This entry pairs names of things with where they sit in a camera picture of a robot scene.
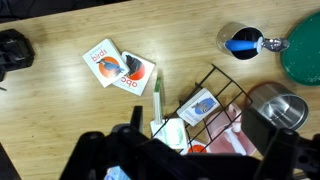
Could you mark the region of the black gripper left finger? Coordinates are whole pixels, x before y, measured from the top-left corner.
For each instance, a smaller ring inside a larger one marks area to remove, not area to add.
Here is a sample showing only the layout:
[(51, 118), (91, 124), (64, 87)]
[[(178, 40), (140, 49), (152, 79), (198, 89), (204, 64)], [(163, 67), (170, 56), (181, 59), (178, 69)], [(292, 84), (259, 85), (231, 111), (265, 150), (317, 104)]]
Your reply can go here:
[(59, 180), (104, 180), (107, 168), (103, 163), (106, 156), (107, 137), (98, 131), (82, 134)]

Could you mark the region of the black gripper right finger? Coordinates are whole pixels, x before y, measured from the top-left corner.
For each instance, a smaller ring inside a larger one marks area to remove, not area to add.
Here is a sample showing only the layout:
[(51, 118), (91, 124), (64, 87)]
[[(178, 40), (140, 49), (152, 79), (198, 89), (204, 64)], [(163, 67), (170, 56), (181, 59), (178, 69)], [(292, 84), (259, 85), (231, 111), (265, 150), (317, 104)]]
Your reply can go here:
[(263, 156), (255, 180), (295, 180), (295, 169), (320, 180), (320, 134), (303, 138), (295, 130), (276, 127), (252, 108), (242, 112), (241, 128)]

